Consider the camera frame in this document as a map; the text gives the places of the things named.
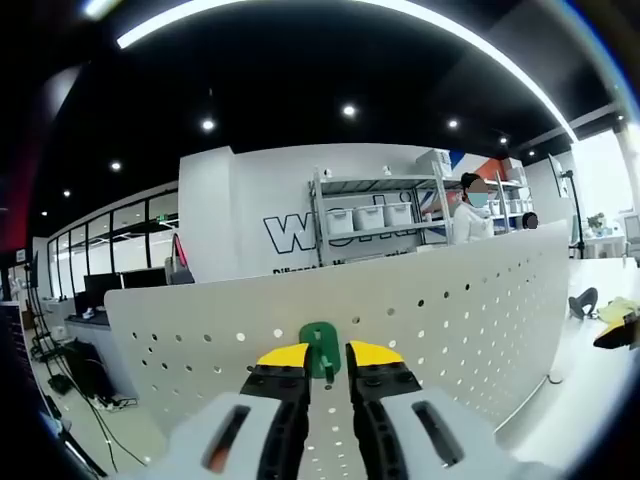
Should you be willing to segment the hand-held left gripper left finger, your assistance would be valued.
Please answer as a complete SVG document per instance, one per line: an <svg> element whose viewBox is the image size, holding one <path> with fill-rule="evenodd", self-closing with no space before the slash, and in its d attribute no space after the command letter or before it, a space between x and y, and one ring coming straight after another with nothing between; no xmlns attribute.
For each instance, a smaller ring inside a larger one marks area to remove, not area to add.
<svg viewBox="0 0 640 480"><path fill-rule="evenodd" d="M310 346L261 357L240 391L178 425L144 479L296 479L309 432Z"/></svg>

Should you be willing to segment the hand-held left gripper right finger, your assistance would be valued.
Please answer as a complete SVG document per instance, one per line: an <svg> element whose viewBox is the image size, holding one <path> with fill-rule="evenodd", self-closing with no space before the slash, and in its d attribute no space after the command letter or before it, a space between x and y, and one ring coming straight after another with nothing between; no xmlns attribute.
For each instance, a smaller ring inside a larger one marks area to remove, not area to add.
<svg viewBox="0 0 640 480"><path fill-rule="evenodd" d="M423 388L397 352L352 340L347 371L354 433L369 479L524 479L484 418Z"/></svg>

